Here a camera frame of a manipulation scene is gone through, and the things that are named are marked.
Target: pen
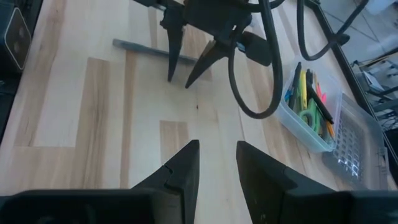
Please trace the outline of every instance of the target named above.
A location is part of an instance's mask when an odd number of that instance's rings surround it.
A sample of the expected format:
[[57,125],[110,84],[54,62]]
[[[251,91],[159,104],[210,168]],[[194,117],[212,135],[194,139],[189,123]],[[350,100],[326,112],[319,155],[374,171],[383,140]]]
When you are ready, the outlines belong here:
[[292,96],[292,90],[287,90],[285,94],[285,101],[288,101]]
[[315,103],[318,105],[319,110],[322,112],[323,117],[328,120],[331,124],[334,124],[333,117],[330,115],[329,111],[326,109],[325,105],[322,103],[321,99],[318,97],[315,90],[310,86],[307,85],[307,91],[310,95],[310,98],[313,98]]
[[295,100],[297,97],[297,91],[299,89],[298,87],[299,87],[301,68],[302,68],[301,62],[299,62],[294,71],[294,78],[293,78],[293,85],[292,85],[292,96],[290,97],[290,100],[289,100],[289,108],[292,110],[294,110],[294,104],[295,104]]
[[311,72],[311,70],[309,70],[309,69],[307,70],[307,72],[305,73],[305,78],[306,78],[307,83],[311,84],[311,86],[312,86],[313,73]]
[[331,125],[331,123],[329,121],[326,122],[326,126],[329,130],[330,136],[332,138],[335,138],[335,131],[333,130],[333,126]]
[[316,91],[317,91],[317,95],[319,96],[319,98],[321,98],[322,103],[326,103],[326,93],[322,94],[321,87],[319,85],[318,77],[317,77],[316,73],[313,74],[313,79],[314,79],[314,82],[315,82],[315,88],[316,88]]

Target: wire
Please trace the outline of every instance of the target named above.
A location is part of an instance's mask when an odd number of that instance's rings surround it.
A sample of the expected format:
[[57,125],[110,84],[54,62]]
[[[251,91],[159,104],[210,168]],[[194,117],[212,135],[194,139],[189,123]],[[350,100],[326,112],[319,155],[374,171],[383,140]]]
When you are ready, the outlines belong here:
[[239,94],[238,86],[236,85],[235,74],[234,74],[235,47],[239,38],[239,34],[242,33],[244,29],[243,26],[237,27],[232,35],[232,43],[230,45],[229,57],[228,57],[229,83],[231,85],[231,89],[235,97],[235,100],[238,102],[238,105],[243,110],[243,112],[246,113],[249,117],[254,119],[264,119],[275,112],[280,103],[280,99],[282,98],[282,87],[283,87],[282,62],[280,59],[279,45],[277,41],[274,20],[272,18],[272,13],[271,13],[272,9],[271,4],[269,0],[259,0],[259,2],[262,6],[261,7],[262,24],[264,26],[267,41],[269,43],[270,52],[272,54],[271,55],[272,70],[274,72],[274,89],[273,89],[271,103],[268,109],[266,109],[262,113],[257,113],[250,110],[248,106],[246,106],[246,104],[244,103],[241,95]]
[[398,123],[398,120],[397,120],[397,118],[395,117],[395,118],[393,118],[393,119],[388,119],[388,120],[385,121],[381,126],[382,126],[382,128],[383,128],[385,131],[388,131],[388,130],[391,130],[397,123]]
[[[271,9],[274,9],[278,6],[280,6],[285,0],[275,0],[270,2]],[[253,4],[253,3],[246,3],[246,2],[241,2],[240,0],[235,1],[239,7],[246,9],[250,12],[261,12],[261,9],[263,8],[262,5],[260,4]]]
[[320,59],[324,56],[341,38],[344,32],[350,27],[355,18],[361,13],[361,11],[365,8],[369,0],[362,0],[361,4],[357,6],[354,12],[349,16],[346,22],[341,26],[338,32],[330,37],[329,42],[315,55],[310,56],[307,52],[307,48],[305,46],[305,34],[304,34],[304,2],[306,0],[297,0],[297,35],[298,35],[298,46],[300,47],[300,52],[305,60],[314,61]]
[[396,118],[387,118],[385,122],[383,122],[383,124],[381,126],[384,127],[384,125],[386,125],[388,122],[395,120]]
[[360,65],[360,67],[365,67],[365,66],[368,66],[368,65],[370,65],[371,63],[378,63],[378,62],[380,62],[380,61],[382,61],[382,60],[384,60],[384,59],[386,59],[386,58],[389,58],[389,57],[391,57],[391,56],[394,56],[394,55],[398,55],[398,52],[396,52],[396,53],[393,53],[393,54],[389,54],[389,55],[386,55],[386,56],[384,56],[384,57],[381,57],[381,58],[376,58],[376,59],[374,59],[374,60],[369,60],[369,62],[366,62],[365,64],[363,64],[363,65]]

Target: black cable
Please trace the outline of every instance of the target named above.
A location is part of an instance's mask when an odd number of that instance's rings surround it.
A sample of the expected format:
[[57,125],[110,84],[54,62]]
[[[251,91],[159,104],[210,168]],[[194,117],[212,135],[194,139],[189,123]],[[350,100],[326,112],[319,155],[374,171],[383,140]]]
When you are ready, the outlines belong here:
[[[285,0],[274,0],[270,2],[271,9],[280,6],[284,1]],[[260,4],[246,3],[246,2],[241,2],[240,0],[237,0],[236,3],[238,4],[239,7],[246,9],[250,12],[261,12],[261,9],[263,8],[263,6]]]
[[229,83],[231,85],[231,89],[235,100],[238,102],[238,105],[241,107],[244,113],[246,113],[249,117],[254,119],[264,119],[270,116],[275,110],[278,108],[280,103],[280,99],[282,98],[282,88],[283,88],[283,73],[282,73],[282,62],[280,59],[279,46],[274,26],[274,20],[272,18],[271,13],[271,4],[268,0],[259,0],[262,9],[261,9],[261,17],[262,23],[264,26],[264,30],[266,32],[267,41],[269,43],[269,48],[272,56],[272,71],[274,72],[274,90],[272,93],[271,103],[265,111],[262,113],[253,112],[246,106],[241,95],[239,94],[238,86],[236,85],[235,74],[234,74],[234,57],[235,57],[235,47],[236,42],[238,41],[239,34],[242,33],[244,27],[237,27],[232,35],[232,44],[229,50],[228,57],[228,76]]
[[354,12],[349,16],[346,22],[341,26],[338,32],[330,37],[329,42],[321,49],[318,53],[310,56],[307,52],[305,46],[305,34],[304,34],[304,2],[306,0],[297,0],[297,35],[298,35],[298,46],[300,47],[300,52],[305,60],[313,61],[324,56],[341,38],[344,32],[350,27],[355,18],[361,13],[365,8],[369,0],[362,0],[361,4],[357,6]]
[[383,122],[383,124],[381,125],[382,127],[384,127],[384,125],[386,125],[388,122],[395,120],[395,118],[387,118],[386,120],[387,121]]

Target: black speaker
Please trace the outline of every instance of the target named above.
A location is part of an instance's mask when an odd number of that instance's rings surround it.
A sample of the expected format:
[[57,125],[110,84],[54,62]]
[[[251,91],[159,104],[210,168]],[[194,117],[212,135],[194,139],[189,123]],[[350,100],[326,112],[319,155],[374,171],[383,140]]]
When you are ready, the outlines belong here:
[[0,70],[3,73],[21,72],[31,42],[21,10],[15,3],[0,2]]
[[6,130],[7,120],[10,115],[13,102],[14,96],[0,92],[0,143]]

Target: plastic container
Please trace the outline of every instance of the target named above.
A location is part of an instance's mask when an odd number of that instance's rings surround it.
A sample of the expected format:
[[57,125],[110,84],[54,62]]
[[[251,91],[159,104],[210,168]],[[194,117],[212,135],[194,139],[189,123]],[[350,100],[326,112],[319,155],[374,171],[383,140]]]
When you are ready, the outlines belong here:
[[387,190],[388,155],[379,123],[343,95],[337,148],[323,163],[355,190]]
[[[333,117],[333,129],[337,133],[338,123],[341,111],[341,96],[343,90],[338,82],[329,74],[329,70],[322,66],[320,61],[308,62],[296,59],[294,63],[287,68],[290,71],[282,96],[285,96],[287,90],[292,86],[294,71],[297,64],[302,63],[302,69],[310,69],[317,74],[318,82],[322,93],[326,93],[326,108]],[[331,152],[336,148],[336,141],[325,142],[317,133],[315,133],[293,110],[289,108],[286,101],[282,100],[275,115],[279,121],[311,152]]]

